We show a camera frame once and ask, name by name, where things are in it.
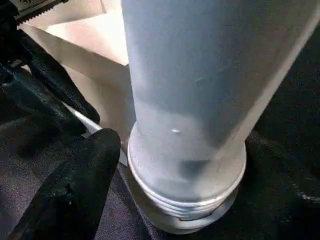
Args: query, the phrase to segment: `gloved hand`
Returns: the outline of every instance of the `gloved hand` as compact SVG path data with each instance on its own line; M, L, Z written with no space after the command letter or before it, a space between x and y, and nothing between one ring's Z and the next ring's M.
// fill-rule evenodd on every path
M46 178L9 240L93 240L120 147L111 129L76 142L72 157Z
M2 80L1 87L20 108L43 117L61 131L76 135L86 129L61 101L92 121L100 121L99 114L85 100L67 71L32 38L18 30L12 35L12 45L31 73L2 63L7 77Z

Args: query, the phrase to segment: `white plastic tube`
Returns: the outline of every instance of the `white plastic tube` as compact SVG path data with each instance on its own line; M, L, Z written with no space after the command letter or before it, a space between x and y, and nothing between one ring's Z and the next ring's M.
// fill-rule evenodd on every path
M190 233L228 210L245 171L245 139L312 34L319 6L122 0L136 112L130 186L157 227Z

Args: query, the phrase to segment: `gray cylinder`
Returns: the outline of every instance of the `gray cylinder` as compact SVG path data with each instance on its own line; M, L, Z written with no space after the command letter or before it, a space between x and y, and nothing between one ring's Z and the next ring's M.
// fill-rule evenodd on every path
M318 0L122 0L136 202L194 232L231 206L245 139L319 21Z

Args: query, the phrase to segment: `gray pvc pipe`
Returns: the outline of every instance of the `gray pvc pipe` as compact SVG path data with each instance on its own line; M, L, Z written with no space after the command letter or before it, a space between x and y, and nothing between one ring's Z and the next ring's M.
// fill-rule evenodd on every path
M154 209L192 223L239 184L244 141L318 23L319 1L122 0L122 8L136 112L129 166Z

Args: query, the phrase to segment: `black glove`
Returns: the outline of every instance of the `black glove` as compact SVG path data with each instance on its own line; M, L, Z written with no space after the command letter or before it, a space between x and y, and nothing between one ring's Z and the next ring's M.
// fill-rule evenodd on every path
M23 31L12 36L15 54L29 66L31 73L20 67L2 63L2 90L20 108L43 117L61 131L83 134L85 126L63 105L70 105L94 122L97 111L85 100L67 71Z
M93 240L120 147L111 129L75 142L72 158L47 177L9 240Z

